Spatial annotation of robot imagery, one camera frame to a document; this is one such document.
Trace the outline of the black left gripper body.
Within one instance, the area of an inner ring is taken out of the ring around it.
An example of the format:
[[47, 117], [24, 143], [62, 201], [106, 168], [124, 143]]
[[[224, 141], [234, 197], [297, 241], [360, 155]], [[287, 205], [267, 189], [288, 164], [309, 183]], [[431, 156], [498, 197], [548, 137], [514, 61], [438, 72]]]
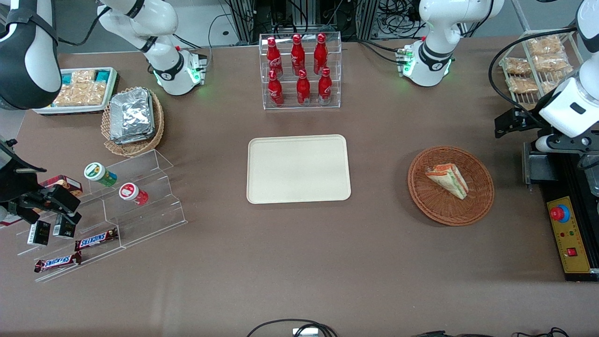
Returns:
[[543, 122], [526, 109], [511, 108], [506, 112], [506, 115], [508, 120], [507, 132], [526, 132], [532, 129], [543, 128]]

